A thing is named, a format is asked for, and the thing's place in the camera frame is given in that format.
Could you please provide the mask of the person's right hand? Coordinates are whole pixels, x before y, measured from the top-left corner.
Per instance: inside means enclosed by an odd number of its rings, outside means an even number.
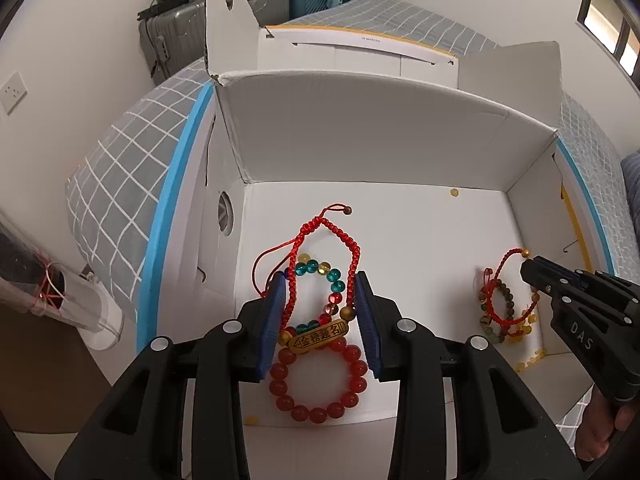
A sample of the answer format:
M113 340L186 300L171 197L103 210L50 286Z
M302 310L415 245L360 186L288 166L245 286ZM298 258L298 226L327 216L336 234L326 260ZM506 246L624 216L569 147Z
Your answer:
M633 403L613 408L601 391L594 387L576 432L577 457L586 462L601 458L608 452L612 434L626 431L637 412L638 406Z

